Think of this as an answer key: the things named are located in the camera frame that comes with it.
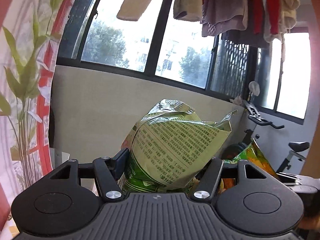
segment ribbed black surface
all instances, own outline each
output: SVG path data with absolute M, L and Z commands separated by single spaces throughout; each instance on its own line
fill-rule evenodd
M 45 237 L 22 233 L 15 239 L 36 240 Z M 95 220 L 83 229 L 50 239 L 252 240 L 256 237 L 246 236 L 228 228 L 215 215 L 210 205 L 192 202 L 184 193 L 131 193 L 122 202 L 105 204 Z M 266 239 L 296 240 L 297 237 L 290 232 L 285 236 Z

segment tree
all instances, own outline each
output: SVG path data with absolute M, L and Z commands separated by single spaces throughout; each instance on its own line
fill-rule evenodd
M 205 87 L 210 65 L 211 51 L 202 49 L 197 53 L 194 48 L 188 47 L 187 54 L 179 62 L 182 70 L 180 77 L 185 83 L 198 87 Z
M 82 53 L 83 60 L 128 68 L 129 60 L 123 59 L 125 52 L 121 30 L 109 27 L 102 21 L 92 22 Z

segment white wall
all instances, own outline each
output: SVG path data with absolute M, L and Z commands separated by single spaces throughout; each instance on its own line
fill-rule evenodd
M 196 109 L 203 121 L 220 121 L 243 108 L 216 98 L 142 79 L 94 70 L 56 66 L 52 83 L 56 149 L 81 163 L 114 156 L 122 141 L 141 117 L 157 102 L 183 101 Z
M 289 142 L 312 142 L 313 135 L 316 130 L 317 120 L 320 108 L 320 33 L 316 16 L 312 5 L 301 5 L 297 10 L 297 20 L 301 25 L 307 25 L 310 34 L 311 45 L 311 80 L 308 106 L 303 125 L 299 125 L 269 114 L 262 114 L 268 121 L 272 121 L 275 125 L 285 125 L 284 129 L 276 130 L 272 127 L 257 126 L 254 130 L 256 134 L 260 135 L 257 141 L 266 158 L 269 160 L 271 166 L 276 170 L 286 158 L 289 153 Z M 303 166 L 297 158 L 292 158 L 290 163 L 292 167 L 285 172 L 299 174 Z

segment triangular cutout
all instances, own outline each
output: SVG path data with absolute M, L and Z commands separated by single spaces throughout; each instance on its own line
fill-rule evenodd
M 245 176 L 247 177 L 247 179 L 266 179 L 267 178 L 265 175 L 257 171 L 251 165 L 247 164 L 244 166 L 244 168 L 245 168 Z
M 56 174 L 52 175 L 50 179 L 69 179 L 71 166 L 68 165 Z

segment window pane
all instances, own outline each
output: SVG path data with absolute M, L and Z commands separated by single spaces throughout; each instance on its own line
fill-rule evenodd
M 242 95 L 247 74 L 249 46 L 236 45 L 219 35 L 216 62 L 213 69 L 211 90 L 231 96 Z
M 75 0 L 59 46 L 58 57 L 76 58 L 79 45 L 96 0 Z
M 304 119 L 310 87 L 309 33 L 287 33 L 277 111 Z
M 173 3 L 158 59 L 156 75 L 205 88 L 214 37 L 202 37 L 199 22 L 173 18 Z
M 123 1 L 100 1 L 81 60 L 143 72 L 162 0 L 152 0 L 137 22 L 116 18 Z
M 280 65 L 281 65 L 281 41 L 274 39 L 272 42 L 272 54 L 271 54 L 271 64 L 265 65 L 267 68 L 266 79 L 263 80 L 263 84 L 260 84 L 263 91 L 259 97 L 261 98 L 260 105 L 265 108 L 273 109 L 275 106 L 279 75 L 280 75 Z

